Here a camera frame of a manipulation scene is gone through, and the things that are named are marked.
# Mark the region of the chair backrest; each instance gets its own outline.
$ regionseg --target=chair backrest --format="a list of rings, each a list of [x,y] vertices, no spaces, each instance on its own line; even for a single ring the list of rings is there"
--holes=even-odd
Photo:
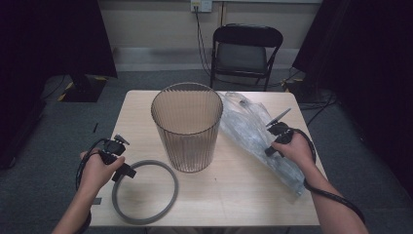
[[[236,45],[278,48],[282,44],[282,34],[269,26],[230,23],[213,33],[216,42]]]

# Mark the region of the chair seat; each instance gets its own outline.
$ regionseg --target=chair seat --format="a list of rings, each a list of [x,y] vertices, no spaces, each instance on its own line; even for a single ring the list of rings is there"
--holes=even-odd
[[[220,43],[216,69],[265,74],[268,69],[265,48]]]

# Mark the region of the gray ring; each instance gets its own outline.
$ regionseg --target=gray ring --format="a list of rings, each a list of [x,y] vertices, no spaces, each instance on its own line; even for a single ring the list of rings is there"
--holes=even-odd
[[[170,199],[169,204],[160,213],[158,213],[154,216],[151,216],[151,217],[148,217],[148,218],[132,218],[132,217],[129,217],[121,211],[121,209],[119,208],[119,204],[118,204],[118,189],[119,189],[119,185],[121,184],[122,179],[124,178],[124,175],[121,175],[119,177],[118,181],[116,181],[115,184],[113,185],[112,203],[113,203],[113,207],[115,208],[118,215],[125,222],[128,222],[130,224],[143,225],[143,224],[148,224],[148,223],[159,220],[161,217],[163,217],[169,211],[169,209],[172,207],[173,203],[176,201],[176,197],[178,195],[178,179],[177,179],[175,173],[173,172],[173,170],[168,165],[166,165],[165,163],[159,162],[159,161],[156,161],[156,160],[143,160],[143,161],[132,164],[131,168],[135,169],[135,168],[139,168],[139,167],[146,166],[146,165],[159,166],[159,167],[162,167],[162,168],[166,169],[170,173],[170,175],[173,178],[173,182],[174,182],[173,196]]]

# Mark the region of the baseboard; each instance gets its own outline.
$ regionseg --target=baseboard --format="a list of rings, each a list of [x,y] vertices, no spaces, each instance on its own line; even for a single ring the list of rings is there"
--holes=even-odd
[[[206,48],[209,67],[211,51],[211,48]],[[298,51],[299,49],[279,49],[273,69],[291,67]],[[198,48],[114,48],[113,59],[117,71],[203,69]]]

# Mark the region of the dark drape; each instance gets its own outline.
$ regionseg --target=dark drape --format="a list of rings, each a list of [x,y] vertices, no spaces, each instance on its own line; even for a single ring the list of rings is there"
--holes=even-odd
[[[97,1],[1,1],[0,167],[35,121],[46,80],[71,73],[117,77]]]
[[[294,65],[337,93],[413,197],[412,16],[406,0],[324,0]]]

